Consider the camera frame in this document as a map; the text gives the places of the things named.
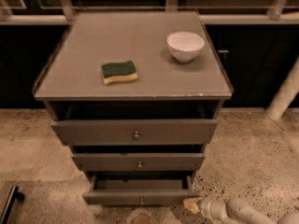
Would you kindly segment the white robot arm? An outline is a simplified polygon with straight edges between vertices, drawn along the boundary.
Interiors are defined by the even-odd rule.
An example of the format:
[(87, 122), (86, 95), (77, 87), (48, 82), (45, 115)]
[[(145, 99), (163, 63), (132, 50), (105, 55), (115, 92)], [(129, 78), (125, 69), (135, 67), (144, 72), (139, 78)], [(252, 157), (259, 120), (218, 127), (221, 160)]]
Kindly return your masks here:
[[(278, 93), (267, 108), (272, 120), (279, 120), (299, 92), (299, 59), (296, 60)], [(189, 198), (183, 201), (184, 207), (194, 214), (210, 220), (217, 219), (222, 224), (299, 224), (299, 212), (285, 214), (278, 221), (272, 220), (254, 209), (240, 198), (231, 198), (227, 202), (211, 198)]]

